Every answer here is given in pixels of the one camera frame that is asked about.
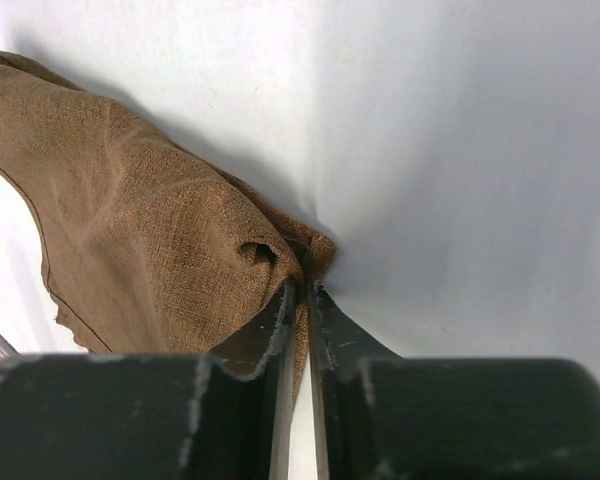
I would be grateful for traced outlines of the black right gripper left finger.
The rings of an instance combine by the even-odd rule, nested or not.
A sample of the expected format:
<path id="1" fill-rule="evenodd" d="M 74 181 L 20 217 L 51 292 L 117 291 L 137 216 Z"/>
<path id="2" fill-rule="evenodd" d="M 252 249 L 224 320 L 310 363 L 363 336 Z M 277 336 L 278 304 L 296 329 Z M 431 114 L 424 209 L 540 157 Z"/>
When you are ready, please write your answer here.
<path id="1" fill-rule="evenodd" d="M 0 479 L 284 479 L 296 289 L 203 354 L 0 360 Z"/>

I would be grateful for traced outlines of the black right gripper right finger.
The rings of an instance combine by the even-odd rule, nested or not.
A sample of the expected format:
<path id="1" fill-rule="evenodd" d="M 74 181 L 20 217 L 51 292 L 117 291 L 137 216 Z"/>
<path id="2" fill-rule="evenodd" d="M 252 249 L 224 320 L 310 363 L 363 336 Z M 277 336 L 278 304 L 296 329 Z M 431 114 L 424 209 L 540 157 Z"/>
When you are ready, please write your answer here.
<path id="1" fill-rule="evenodd" d="M 556 358 L 404 358 L 308 291 L 322 479 L 600 479 L 600 384 Z"/>

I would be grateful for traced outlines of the brown cloth napkin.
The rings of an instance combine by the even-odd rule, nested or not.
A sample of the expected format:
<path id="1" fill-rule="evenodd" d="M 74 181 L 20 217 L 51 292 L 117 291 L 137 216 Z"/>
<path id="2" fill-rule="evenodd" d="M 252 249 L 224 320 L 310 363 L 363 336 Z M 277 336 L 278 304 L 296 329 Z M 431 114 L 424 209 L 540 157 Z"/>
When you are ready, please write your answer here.
<path id="1" fill-rule="evenodd" d="M 36 224 L 58 323 L 96 354 L 207 352 L 336 253 L 123 104 L 2 51 L 0 175 Z"/>

